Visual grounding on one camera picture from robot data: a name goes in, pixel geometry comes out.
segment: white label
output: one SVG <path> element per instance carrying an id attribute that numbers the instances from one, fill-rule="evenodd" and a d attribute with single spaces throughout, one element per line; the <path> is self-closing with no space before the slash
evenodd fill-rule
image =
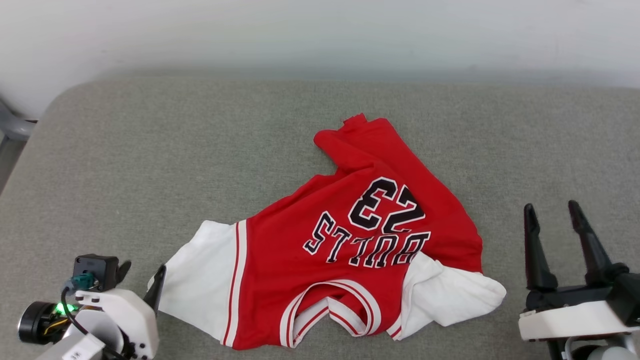
<path id="1" fill-rule="evenodd" d="M 93 356 L 102 352 L 104 343 L 95 336 L 87 334 L 74 347 L 62 355 L 62 360 L 91 360 Z"/>

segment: white wall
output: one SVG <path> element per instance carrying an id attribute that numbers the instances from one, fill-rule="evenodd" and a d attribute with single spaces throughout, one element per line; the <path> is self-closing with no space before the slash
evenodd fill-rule
<path id="1" fill-rule="evenodd" d="M 638 0 L 2 0 L 0 98 L 117 74 L 640 87 Z"/>

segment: black cable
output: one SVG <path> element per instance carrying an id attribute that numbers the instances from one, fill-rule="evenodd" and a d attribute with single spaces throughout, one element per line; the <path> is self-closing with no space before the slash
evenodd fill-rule
<path id="1" fill-rule="evenodd" d="M 66 287 L 62 290 L 62 295 L 60 297 L 60 302 L 62 303 L 62 307 L 65 310 L 65 315 L 71 321 L 72 324 L 76 327 L 76 329 L 80 330 L 84 335 L 89 334 L 89 332 L 76 320 L 76 317 L 69 311 L 67 308 L 67 293 L 69 292 L 69 287 Z M 122 356 L 122 354 L 118 353 L 116 350 L 108 347 L 104 344 L 104 351 L 108 352 L 112 356 L 114 356 L 118 360 L 128 360 L 126 357 Z"/>

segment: yellow wire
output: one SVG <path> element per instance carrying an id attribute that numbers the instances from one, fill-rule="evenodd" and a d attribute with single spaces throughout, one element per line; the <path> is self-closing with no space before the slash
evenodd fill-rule
<path id="1" fill-rule="evenodd" d="M 54 326 L 58 326 L 58 325 L 60 325 L 60 324 L 62 324 L 62 323 L 65 323 L 65 322 L 67 322 L 67 321 L 68 321 L 68 319 L 64 319 L 64 320 L 60 320 L 60 321 L 58 321 L 58 322 L 56 322 L 56 323 L 52 323 L 51 325 L 49 325 L 49 327 L 48 327 L 48 328 L 46 328 L 46 329 L 44 330 L 43 335 L 46 335 L 46 334 L 49 332 L 49 329 L 53 328 Z"/>

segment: floor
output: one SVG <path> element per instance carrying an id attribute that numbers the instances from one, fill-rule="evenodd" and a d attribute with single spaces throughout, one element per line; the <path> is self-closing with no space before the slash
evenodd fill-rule
<path id="1" fill-rule="evenodd" d="M 4 189 L 4 185 L 9 180 L 9 175 L 15 166 L 26 142 L 11 140 L 4 134 L 0 133 L 0 193 Z"/>

